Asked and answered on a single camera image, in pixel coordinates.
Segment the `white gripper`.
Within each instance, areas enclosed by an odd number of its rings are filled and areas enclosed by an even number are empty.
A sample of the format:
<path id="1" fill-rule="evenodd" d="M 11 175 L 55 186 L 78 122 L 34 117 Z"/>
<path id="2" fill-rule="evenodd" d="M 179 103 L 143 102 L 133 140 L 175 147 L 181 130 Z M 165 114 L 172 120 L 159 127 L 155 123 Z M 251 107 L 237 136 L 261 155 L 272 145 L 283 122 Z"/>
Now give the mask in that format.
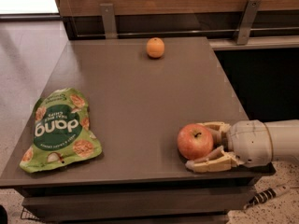
<path id="1" fill-rule="evenodd" d="M 222 121 L 210 121 L 202 125 L 211 132 L 215 143 L 228 140 L 228 149 L 234 153 L 226 152 L 223 146 L 217 147 L 204 158 L 187 161 L 187 169 L 195 173 L 222 172 L 237 167 L 238 161 L 248 168 L 265 166 L 272 161 L 272 142 L 264 123 L 244 120 L 231 127 Z"/>

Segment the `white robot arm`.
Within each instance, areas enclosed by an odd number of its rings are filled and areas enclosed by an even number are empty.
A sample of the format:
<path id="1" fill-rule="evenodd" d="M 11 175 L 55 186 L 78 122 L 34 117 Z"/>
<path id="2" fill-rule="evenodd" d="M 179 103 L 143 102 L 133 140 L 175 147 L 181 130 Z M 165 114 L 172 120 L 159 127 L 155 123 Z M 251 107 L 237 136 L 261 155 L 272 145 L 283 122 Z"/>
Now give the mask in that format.
<path id="1" fill-rule="evenodd" d="M 299 163 L 299 120 L 261 122 L 242 120 L 234 125 L 206 122 L 219 145 L 204 158 L 187 161 L 196 173 L 227 171 L 237 166 L 265 166 L 271 161 Z"/>

